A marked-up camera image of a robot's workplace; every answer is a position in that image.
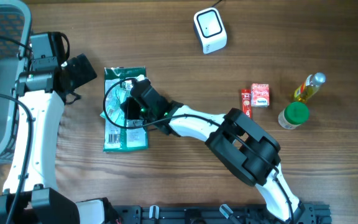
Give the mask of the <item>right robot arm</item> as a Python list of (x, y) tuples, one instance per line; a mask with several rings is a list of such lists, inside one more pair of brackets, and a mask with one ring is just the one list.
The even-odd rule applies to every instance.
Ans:
[(167, 101), (148, 79), (127, 78), (124, 83), (131, 85), (130, 96), (139, 106), (140, 128), (155, 126), (166, 135), (203, 141), (235, 177), (258, 189), (273, 217), (283, 223), (298, 221), (300, 200), (282, 174), (280, 145), (243, 111), (202, 113)]

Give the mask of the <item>yellow oil bottle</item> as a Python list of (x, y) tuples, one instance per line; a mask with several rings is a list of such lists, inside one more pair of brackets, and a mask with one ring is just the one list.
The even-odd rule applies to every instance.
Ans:
[(319, 91), (321, 86), (326, 82), (326, 75), (318, 72), (309, 75), (306, 80), (294, 91), (292, 95), (293, 102), (306, 102)]

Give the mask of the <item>red tissue pack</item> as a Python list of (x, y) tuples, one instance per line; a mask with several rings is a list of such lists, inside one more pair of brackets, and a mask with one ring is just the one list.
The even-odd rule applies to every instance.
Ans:
[(268, 107), (269, 104), (270, 104), (269, 85), (253, 83), (251, 85), (251, 106)]

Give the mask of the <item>green lid jar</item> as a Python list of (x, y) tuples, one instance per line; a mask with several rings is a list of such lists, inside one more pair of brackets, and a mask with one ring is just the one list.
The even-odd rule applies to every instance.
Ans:
[(290, 103), (278, 116), (278, 123), (284, 129), (296, 129), (310, 117), (308, 107), (302, 102)]

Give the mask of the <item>red Nescafe coffee stick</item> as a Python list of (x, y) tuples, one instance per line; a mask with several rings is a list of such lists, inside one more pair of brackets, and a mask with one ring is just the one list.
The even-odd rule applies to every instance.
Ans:
[(241, 90), (242, 111), (249, 117), (252, 117), (251, 91), (247, 89)]

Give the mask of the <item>green 3M gloves package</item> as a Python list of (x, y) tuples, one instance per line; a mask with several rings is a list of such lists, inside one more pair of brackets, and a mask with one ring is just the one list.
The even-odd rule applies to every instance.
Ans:
[[(104, 69), (104, 88), (105, 95), (116, 86), (125, 88), (129, 95), (133, 87), (131, 77), (140, 74), (146, 76), (145, 67), (111, 67)], [(101, 117), (106, 120), (104, 130), (104, 152), (131, 152), (148, 148), (147, 131), (141, 126), (145, 123), (143, 119), (120, 119), (120, 123), (113, 123), (107, 111), (101, 113)]]

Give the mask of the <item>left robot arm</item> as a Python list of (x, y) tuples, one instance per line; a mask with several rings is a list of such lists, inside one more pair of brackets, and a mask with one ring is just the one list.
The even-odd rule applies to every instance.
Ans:
[(70, 58), (61, 32), (30, 37), (32, 58), (18, 76), (15, 96), (19, 125), (12, 166), (0, 195), (0, 223), (90, 223), (90, 204), (59, 193), (55, 175), (58, 129), (67, 95), (96, 78), (85, 55)]

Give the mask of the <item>light green plastic sachet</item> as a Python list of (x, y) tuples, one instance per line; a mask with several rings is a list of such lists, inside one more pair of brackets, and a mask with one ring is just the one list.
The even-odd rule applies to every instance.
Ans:
[(121, 105), (125, 102), (129, 92), (125, 88), (114, 87), (106, 98), (106, 111), (113, 123), (119, 124), (120, 119), (124, 116)]

